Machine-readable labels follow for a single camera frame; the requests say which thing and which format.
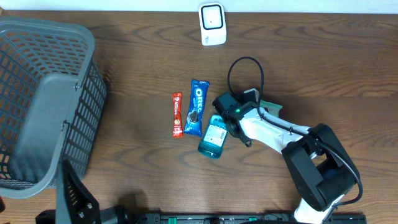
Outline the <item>blue Oreo cookie pack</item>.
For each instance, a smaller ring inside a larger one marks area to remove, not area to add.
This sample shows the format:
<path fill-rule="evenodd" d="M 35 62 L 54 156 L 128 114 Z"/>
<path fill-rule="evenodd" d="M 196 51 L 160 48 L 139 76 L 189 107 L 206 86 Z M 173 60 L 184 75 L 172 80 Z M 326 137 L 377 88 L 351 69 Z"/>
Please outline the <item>blue Oreo cookie pack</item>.
<path fill-rule="evenodd" d="M 208 81 L 191 81 L 190 105 L 184 133 L 202 137 L 202 120 L 206 104 L 206 94 L 210 83 Z"/>

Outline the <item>blue mouthwash bottle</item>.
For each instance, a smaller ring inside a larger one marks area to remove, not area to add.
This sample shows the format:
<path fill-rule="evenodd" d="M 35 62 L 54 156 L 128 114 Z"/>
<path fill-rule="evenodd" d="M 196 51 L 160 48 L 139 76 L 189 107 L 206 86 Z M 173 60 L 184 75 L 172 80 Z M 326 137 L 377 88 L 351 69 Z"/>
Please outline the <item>blue mouthwash bottle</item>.
<path fill-rule="evenodd" d="M 209 121 L 203 139 L 198 146 L 198 152 L 212 159 L 219 159 L 228 135 L 226 124 L 220 115 L 214 114 Z"/>

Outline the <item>green tissue pack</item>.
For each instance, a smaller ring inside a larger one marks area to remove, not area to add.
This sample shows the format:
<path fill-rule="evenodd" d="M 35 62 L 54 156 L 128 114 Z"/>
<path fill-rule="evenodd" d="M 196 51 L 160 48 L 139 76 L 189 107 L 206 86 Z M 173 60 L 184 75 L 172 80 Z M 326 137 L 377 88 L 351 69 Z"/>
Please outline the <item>green tissue pack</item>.
<path fill-rule="evenodd" d="M 264 108 L 269 114 L 279 117 L 279 111 L 282 109 L 281 105 L 261 100 L 260 107 Z"/>

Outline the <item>red Nescafe coffee stick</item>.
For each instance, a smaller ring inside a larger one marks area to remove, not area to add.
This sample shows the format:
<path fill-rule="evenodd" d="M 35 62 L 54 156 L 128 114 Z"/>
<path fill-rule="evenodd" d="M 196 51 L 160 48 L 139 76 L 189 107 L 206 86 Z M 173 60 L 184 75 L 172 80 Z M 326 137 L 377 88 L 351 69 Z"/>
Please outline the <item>red Nescafe coffee stick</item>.
<path fill-rule="evenodd" d="M 174 128 L 173 128 L 173 138 L 182 138 L 182 93 L 176 92 L 172 94 L 173 106 L 174 106 Z"/>

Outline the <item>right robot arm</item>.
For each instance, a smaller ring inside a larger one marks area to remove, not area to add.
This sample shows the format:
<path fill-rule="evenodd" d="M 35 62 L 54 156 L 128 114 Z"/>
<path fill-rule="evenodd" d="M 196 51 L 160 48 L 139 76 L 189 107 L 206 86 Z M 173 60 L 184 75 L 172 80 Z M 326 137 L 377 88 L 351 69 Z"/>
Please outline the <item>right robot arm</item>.
<path fill-rule="evenodd" d="M 247 147 L 259 141 L 282 154 L 302 198 L 294 211 L 296 221 L 325 223 L 336 207 L 345 205 L 342 198 L 354 186 L 359 192 L 350 202 L 362 197 L 359 171 L 329 126 L 292 124 L 271 115 L 251 96 L 240 102 L 224 93 L 212 105 L 234 138 Z"/>

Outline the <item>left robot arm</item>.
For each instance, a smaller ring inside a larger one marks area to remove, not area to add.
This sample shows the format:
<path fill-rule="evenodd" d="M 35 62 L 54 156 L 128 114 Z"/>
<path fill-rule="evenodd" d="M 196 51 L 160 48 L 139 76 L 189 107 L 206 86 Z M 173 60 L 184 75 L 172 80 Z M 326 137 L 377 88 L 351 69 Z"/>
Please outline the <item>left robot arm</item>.
<path fill-rule="evenodd" d="M 62 161 L 58 168 L 56 203 L 55 210 L 45 210 L 36 216 L 36 224 L 131 222 L 122 205 L 100 209 L 99 202 L 81 182 L 68 160 Z"/>

